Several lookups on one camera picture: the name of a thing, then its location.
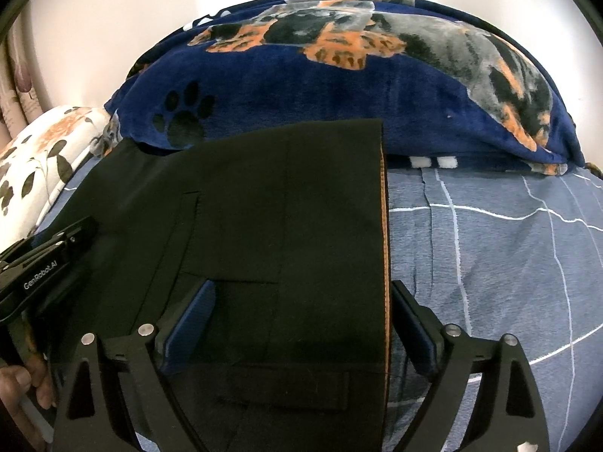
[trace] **folded blanket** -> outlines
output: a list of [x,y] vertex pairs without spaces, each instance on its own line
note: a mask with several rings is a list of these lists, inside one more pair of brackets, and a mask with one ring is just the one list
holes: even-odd
[[584,158],[548,74],[495,27],[424,0],[256,0],[179,29],[106,103],[124,137],[183,149],[378,117],[412,167],[562,175]]
[[55,107],[0,152],[0,251],[39,224],[108,122],[103,108]]

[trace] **silver screw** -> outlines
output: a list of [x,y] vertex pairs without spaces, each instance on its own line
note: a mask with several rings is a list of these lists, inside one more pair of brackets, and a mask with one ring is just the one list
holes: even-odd
[[155,331],[155,327],[150,323],[145,323],[138,328],[138,334],[140,336],[149,336],[153,331]]
[[94,341],[94,333],[86,333],[82,338],[82,345],[89,345]]
[[503,338],[504,342],[512,347],[518,344],[517,338],[510,333],[507,333]]
[[450,335],[450,336],[460,336],[462,331],[461,331],[461,327],[458,325],[446,325],[444,327],[444,329],[446,330],[446,334]]

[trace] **black fabric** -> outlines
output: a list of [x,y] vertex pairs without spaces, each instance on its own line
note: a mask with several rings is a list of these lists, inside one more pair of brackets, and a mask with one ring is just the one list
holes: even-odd
[[167,157],[124,140],[48,230],[99,223],[80,262],[91,275],[44,317],[51,365],[89,331],[156,323],[204,277],[215,308],[169,382],[208,450],[381,450],[383,187],[378,120],[265,129]]

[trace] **floral pillow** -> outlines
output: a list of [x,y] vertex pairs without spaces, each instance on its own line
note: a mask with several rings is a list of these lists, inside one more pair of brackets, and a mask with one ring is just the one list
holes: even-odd
[[0,251],[41,222],[108,123],[103,108],[55,107],[0,151]]

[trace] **fingernail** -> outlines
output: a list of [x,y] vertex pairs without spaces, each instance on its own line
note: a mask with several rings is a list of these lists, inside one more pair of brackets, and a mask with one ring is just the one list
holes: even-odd
[[17,372],[15,372],[14,378],[17,380],[19,386],[21,386],[22,388],[28,388],[29,386],[31,386],[31,375],[25,368],[19,369]]

